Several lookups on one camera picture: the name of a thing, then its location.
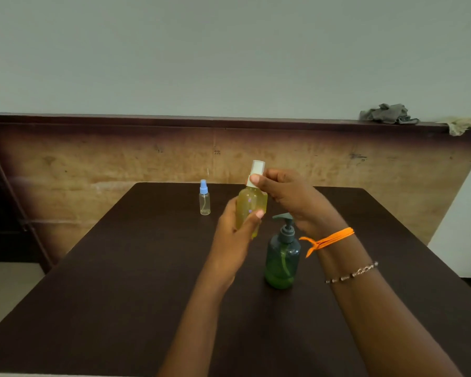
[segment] white spray cap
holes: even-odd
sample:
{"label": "white spray cap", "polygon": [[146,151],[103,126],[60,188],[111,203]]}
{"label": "white spray cap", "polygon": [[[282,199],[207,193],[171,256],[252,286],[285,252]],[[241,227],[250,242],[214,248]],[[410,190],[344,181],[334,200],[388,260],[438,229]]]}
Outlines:
{"label": "white spray cap", "polygon": [[[253,165],[251,167],[250,176],[252,174],[262,175],[262,174],[264,174],[264,169],[265,169],[265,162],[264,161],[253,160]],[[246,186],[249,186],[251,188],[257,188],[257,186],[254,186],[253,183],[250,181],[250,177],[248,177],[248,183],[246,184]]]}

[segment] dark green pump dispenser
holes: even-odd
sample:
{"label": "dark green pump dispenser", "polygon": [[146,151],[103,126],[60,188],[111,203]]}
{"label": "dark green pump dispenser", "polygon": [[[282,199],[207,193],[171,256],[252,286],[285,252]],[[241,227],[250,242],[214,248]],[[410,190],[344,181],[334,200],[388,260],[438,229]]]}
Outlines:
{"label": "dark green pump dispenser", "polygon": [[279,234],[274,235],[267,246],[265,261],[265,280],[272,287],[287,289],[293,285],[300,259],[300,244],[295,238],[293,217],[289,213],[272,217],[273,220],[284,219],[286,224]]}

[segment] table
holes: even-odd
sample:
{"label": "table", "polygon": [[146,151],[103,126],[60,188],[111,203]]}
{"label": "table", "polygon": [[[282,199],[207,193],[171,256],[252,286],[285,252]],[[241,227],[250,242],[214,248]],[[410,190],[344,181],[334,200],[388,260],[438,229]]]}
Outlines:
{"label": "table", "polygon": [[[138,183],[0,323],[0,372],[152,376],[170,345],[217,218],[242,185]],[[363,189],[319,187],[380,272],[466,376],[471,289]],[[223,300],[210,369],[223,376],[366,375],[315,257],[292,289],[264,282],[266,219]]]}

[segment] wooden wall panel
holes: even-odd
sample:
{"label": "wooden wall panel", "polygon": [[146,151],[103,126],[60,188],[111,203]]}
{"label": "wooden wall panel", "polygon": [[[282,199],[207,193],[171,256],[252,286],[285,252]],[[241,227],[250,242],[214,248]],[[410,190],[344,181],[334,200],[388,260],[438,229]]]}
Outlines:
{"label": "wooden wall panel", "polygon": [[471,138],[0,125],[0,164],[54,261],[135,182],[244,183],[253,159],[294,168],[314,185],[362,187],[427,243],[471,169]]}

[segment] hand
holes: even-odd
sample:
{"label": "hand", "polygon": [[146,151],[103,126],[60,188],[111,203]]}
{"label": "hand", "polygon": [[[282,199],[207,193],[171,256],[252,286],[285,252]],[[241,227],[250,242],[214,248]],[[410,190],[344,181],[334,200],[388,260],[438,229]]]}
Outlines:
{"label": "hand", "polygon": [[288,210],[297,227],[315,240],[347,227],[327,198],[294,170],[267,169],[263,176],[252,174],[250,180]]}
{"label": "hand", "polygon": [[232,198],[218,220],[211,252],[204,265],[204,274],[211,283],[227,289],[232,284],[236,272],[243,265],[251,242],[251,234],[261,223],[263,210],[248,215],[239,230],[236,230],[236,201]]}

